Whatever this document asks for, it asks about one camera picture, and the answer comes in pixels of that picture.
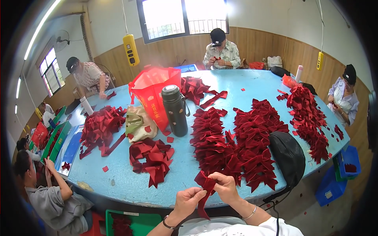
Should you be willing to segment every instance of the gray thermos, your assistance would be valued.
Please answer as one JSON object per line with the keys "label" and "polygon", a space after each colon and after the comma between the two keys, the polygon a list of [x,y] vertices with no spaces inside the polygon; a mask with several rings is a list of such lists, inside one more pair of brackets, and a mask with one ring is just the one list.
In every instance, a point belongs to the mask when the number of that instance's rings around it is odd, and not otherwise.
{"label": "gray thermos", "polygon": [[177,137],[182,137],[188,133],[188,124],[186,116],[190,116],[186,111],[185,97],[180,93],[179,87],[176,85],[165,86],[161,90],[161,97],[163,98],[164,109],[167,113],[168,121],[172,133]]}

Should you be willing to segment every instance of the red stool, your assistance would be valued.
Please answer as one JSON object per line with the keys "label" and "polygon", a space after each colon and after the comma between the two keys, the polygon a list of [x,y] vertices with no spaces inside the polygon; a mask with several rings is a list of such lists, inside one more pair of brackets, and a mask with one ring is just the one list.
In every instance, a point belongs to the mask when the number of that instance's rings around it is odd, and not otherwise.
{"label": "red stool", "polygon": [[100,232],[100,221],[105,221],[105,219],[93,211],[92,211],[92,219],[93,219],[92,228],[89,231],[82,233],[81,236],[102,236],[103,235]]}

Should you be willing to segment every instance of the white plastic bag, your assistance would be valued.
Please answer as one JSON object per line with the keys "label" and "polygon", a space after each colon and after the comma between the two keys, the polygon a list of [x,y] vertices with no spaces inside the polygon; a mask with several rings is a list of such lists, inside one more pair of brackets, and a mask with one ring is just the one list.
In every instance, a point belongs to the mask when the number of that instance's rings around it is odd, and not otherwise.
{"label": "white plastic bag", "polygon": [[268,67],[269,69],[273,66],[278,66],[282,68],[282,60],[280,56],[268,57]]}
{"label": "white plastic bag", "polygon": [[[147,132],[145,127],[149,126],[151,132]],[[147,115],[143,106],[128,106],[125,123],[126,135],[131,133],[134,137],[129,142],[137,142],[145,138],[155,138],[158,127],[155,122]]]}

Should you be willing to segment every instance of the wristwatch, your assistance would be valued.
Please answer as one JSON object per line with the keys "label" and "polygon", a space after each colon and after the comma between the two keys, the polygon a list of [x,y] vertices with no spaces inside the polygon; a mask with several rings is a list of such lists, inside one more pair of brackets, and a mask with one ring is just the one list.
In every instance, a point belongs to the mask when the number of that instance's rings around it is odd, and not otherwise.
{"label": "wristwatch", "polygon": [[176,227],[172,227],[172,226],[168,226],[166,223],[165,223],[165,219],[168,217],[168,215],[166,215],[165,217],[164,217],[164,219],[163,219],[163,225],[165,226],[165,227],[167,227],[168,229],[171,229],[171,230],[177,230],[177,229],[179,229],[180,227],[182,227],[182,225],[178,225],[178,226],[176,226]]}

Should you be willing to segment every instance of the window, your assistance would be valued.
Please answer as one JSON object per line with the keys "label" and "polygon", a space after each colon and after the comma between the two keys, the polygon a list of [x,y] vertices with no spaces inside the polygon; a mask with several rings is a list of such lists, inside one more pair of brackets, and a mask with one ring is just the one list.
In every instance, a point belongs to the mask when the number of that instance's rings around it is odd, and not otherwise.
{"label": "window", "polygon": [[60,72],[55,50],[52,48],[39,66],[39,71],[45,83],[49,97],[54,95],[66,83]]}
{"label": "window", "polygon": [[137,0],[145,43],[221,28],[229,33],[226,0]]}

